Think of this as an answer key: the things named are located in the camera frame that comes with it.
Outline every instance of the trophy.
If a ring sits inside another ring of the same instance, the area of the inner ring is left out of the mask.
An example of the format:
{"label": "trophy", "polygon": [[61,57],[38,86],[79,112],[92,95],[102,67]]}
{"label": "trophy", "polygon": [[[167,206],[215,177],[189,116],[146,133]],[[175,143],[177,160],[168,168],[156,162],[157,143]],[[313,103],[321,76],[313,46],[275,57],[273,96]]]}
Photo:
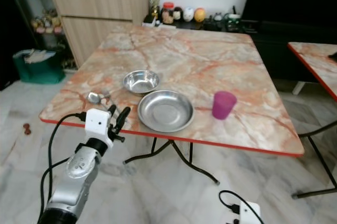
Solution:
{"label": "trophy", "polygon": [[159,17],[159,2],[160,0],[150,0],[151,3],[151,15],[154,16],[156,19]]}

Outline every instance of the white device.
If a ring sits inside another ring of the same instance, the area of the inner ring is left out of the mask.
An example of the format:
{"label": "white device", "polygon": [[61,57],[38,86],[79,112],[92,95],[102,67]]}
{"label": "white device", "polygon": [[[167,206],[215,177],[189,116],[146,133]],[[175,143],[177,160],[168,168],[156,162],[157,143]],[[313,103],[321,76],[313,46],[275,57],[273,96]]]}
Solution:
{"label": "white device", "polygon": [[109,112],[95,108],[89,109],[86,112],[84,127],[86,140],[90,138],[97,138],[103,141],[111,149],[114,144],[107,135],[110,118],[111,114]]}
{"label": "white device", "polygon": [[[261,217],[260,206],[253,202],[247,203],[254,209],[259,217]],[[260,224],[259,219],[252,210],[243,202],[240,202],[240,224]]]}

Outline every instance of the red table edge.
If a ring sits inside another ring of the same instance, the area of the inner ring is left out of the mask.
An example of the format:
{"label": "red table edge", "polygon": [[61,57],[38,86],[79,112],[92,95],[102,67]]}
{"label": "red table edge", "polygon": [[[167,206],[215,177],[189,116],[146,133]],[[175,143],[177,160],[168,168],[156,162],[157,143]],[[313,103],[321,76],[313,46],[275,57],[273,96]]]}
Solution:
{"label": "red table edge", "polygon": [[332,98],[337,101],[337,95],[330,89],[329,86],[320,78],[320,76],[315,72],[313,68],[301,57],[300,53],[298,53],[290,43],[288,43],[288,48],[299,58],[302,64],[314,75],[314,77],[319,81],[319,83],[325,88],[326,91],[332,96]]}
{"label": "red table edge", "polygon": [[[39,117],[39,118],[44,123],[51,123],[51,124],[57,124],[58,123],[57,120],[42,119],[41,117]],[[84,128],[84,124],[78,124],[78,123],[62,122],[61,125]],[[160,134],[135,132],[135,131],[129,131],[129,130],[121,130],[121,132],[131,134],[131,135],[140,135],[140,136],[149,136],[149,137],[158,137],[158,138],[168,139],[168,136],[160,135]],[[194,143],[197,143],[197,144],[207,144],[207,145],[213,145],[213,146],[228,147],[228,148],[233,148],[233,149],[243,149],[243,150],[249,150],[249,151],[254,151],[254,152],[275,154],[275,155],[279,155],[279,156],[301,157],[301,156],[304,155],[304,149],[303,149],[303,153],[296,154],[296,153],[271,151],[271,150],[265,150],[265,149],[249,148],[249,147],[236,146],[236,145],[230,145],[230,144],[221,144],[221,143],[218,143],[218,142],[205,142],[205,141],[200,141],[200,140],[193,140],[193,139],[180,138],[180,137],[174,137],[174,136],[170,136],[170,139],[171,140],[178,140],[178,141],[194,142]]]}

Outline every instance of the ball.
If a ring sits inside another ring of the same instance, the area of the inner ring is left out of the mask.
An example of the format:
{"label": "ball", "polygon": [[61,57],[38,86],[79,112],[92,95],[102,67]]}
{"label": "ball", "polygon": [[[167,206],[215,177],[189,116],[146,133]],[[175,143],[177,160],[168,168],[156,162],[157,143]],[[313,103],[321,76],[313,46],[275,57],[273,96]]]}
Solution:
{"label": "ball", "polygon": [[197,8],[194,12],[195,21],[201,23],[202,21],[205,20],[205,18],[206,18],[206,11],[201,7]]}

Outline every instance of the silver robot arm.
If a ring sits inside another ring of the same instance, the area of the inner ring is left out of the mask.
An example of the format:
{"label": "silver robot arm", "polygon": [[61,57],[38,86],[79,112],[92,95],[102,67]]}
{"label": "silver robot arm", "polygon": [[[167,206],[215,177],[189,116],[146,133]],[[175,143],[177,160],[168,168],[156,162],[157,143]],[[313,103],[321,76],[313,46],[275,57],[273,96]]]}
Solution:
{"label": "silver robot arm", "polygon": [[86,113],[85,132],[87,143],[80,145],[67,161],[62,180],[48,202],[38,224],[73,224],[79,219],[88,199],[89,189],[98,174],[98,167],[107,148],[118,136],[131,109],[126,107],[118,116],[116,125],[110,118],[116,106],[109,111],[90,109]]}

